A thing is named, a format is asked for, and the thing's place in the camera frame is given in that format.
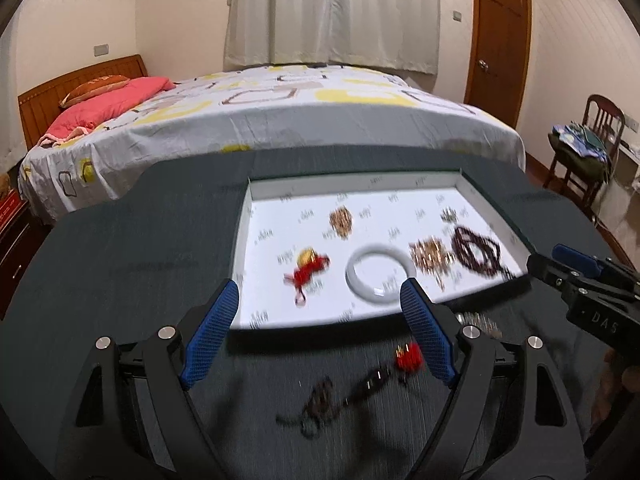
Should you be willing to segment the silver crystal leaf brooch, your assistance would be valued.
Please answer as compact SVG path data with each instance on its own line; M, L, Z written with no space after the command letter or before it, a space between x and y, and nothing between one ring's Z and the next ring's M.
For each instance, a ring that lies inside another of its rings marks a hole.
M477 312L459 312L456 314L458 322L462 326L473 325L491 338L501 339L502 330L489 316Z

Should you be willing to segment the red knot tassel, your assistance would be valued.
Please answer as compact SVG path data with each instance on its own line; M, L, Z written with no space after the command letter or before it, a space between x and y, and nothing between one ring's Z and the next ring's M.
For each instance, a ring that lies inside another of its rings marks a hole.
M398 346L394 359L396 370L402 374L411 376L420 372L424 364L424 359L419 345L414 342L407 342L403 346Z

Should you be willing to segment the white jade bangle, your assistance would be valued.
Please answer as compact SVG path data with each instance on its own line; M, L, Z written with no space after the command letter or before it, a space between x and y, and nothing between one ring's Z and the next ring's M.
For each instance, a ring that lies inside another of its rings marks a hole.
M350 291L377 306L397 304L401 284L415 277L416 266L411 257L392 245L362 246L352 253L345 268Z

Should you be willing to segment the small silver crystal brooch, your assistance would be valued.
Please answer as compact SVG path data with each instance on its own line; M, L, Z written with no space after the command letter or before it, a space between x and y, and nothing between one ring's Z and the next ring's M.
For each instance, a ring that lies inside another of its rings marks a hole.
M440 218L442 219L442 222L448 224L456 224L458 222L457 211L452 208L445 208L440 214Z

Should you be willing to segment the clothes pile on chair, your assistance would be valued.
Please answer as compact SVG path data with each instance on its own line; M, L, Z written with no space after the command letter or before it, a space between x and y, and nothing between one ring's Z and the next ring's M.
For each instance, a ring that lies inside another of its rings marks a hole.
M602 141L589 128L571 122L552 128L550 142L555 153L570 164L575 174L588 180L605 180L611 159Z

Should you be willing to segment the green tray with white lining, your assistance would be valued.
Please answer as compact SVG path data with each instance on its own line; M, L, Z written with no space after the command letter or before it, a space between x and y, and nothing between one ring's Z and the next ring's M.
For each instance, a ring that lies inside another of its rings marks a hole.
M234 330L289 330L395 315L415 278L465 306L521 278L534 249L462 171L252 179L236 231Z

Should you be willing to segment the wooden chair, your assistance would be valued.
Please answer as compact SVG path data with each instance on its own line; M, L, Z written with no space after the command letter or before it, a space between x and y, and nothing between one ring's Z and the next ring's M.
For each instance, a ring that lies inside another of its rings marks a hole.
M553 159L544 179L548 188L562 165L564 191L574 184L582 192L582 209L590 209L600 189L612 177L626 119L623 111L600 94L588 96L581 122L554 126L548 135Z

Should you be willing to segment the dark wooden nightstand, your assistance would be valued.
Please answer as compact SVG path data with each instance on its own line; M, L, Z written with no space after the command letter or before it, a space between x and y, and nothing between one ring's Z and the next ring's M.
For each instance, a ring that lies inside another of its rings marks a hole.
M10 303L29 263L50 232L28 207L0 236L0 314L6 316Z

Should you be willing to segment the bed with patterned sheet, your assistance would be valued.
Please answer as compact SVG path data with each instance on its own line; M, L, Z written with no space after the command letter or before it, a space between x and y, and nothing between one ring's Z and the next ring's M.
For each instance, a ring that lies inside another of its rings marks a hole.
M17 177L34 213L55 222L117 200L157 162L207 153L399 145L525 162L523 140L501 120L376 70L262 66L172 82L90 133L40 136Z

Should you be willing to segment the red box on nightstand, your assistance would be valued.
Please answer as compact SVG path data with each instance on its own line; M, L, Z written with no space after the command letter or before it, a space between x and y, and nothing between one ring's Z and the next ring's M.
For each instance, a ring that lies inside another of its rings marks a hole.
M11 190L2 198L0 204L0 234L3 235L15 222L20 214L28 207L26 200L22 199L17 190Z

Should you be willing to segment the pink pillow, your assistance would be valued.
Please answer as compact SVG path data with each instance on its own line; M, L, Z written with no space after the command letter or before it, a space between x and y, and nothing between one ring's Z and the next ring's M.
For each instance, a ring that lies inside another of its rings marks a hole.
M93 96L66 108L47 128L43 137L62 141L77 128L81 128L83 133L90 133L104 122L124 114L161 91L172 90L175 86L166 77L130 79L122 88Z

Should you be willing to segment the brown orange pillow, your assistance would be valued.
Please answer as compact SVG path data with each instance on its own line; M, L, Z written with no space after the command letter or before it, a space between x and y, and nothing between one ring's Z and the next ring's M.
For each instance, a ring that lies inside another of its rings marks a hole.
M91 79L83 84L80 84L71 92L66 94L66 97L62 99L58 105L62 110L66 110L73 105L80 102L92 99L95 96L100 96L103 93L121 89L125 87L130 79L122 75L106 75L98 78Z

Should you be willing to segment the brown wooden door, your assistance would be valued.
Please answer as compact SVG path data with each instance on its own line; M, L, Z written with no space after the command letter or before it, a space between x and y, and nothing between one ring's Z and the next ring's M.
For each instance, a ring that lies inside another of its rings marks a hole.
M532 0L474 0L464 102L514 128L518 124L532 38Z

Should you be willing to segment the wooden headboard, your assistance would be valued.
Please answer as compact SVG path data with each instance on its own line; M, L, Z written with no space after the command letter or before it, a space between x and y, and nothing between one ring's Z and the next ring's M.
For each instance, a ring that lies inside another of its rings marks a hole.
M62 113L60 102L68 92L96 77L122 75L129 78L148 74L140 54L115 58L78 68L22 93L17 98L26 148L33 148L40 136Z

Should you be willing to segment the white curtain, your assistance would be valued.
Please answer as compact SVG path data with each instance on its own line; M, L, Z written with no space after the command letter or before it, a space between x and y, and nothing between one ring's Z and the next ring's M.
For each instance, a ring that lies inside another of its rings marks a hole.
M435 75L440 0L229 0L224 65L347 64Z

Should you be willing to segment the wall outlet plate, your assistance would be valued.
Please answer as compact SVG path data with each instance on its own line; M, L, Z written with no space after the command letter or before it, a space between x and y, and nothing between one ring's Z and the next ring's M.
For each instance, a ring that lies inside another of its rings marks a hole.
M93 52L95 56L107 55L108 53L108 45L107 44L99 44L93 48Z

